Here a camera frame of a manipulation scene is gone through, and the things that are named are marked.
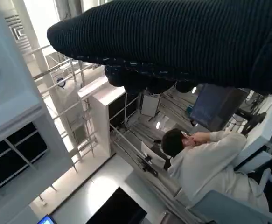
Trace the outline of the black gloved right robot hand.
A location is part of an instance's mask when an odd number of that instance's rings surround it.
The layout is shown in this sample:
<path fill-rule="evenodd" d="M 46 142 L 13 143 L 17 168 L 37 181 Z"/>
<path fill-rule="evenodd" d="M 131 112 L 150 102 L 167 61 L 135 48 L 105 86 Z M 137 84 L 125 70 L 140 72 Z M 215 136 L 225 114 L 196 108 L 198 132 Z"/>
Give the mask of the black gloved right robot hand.
<path fill-rule="evenodd" d="M 272 94 L 272 0 L 114 0 L 47 39 L 128 91 L 207 83 Z"/>

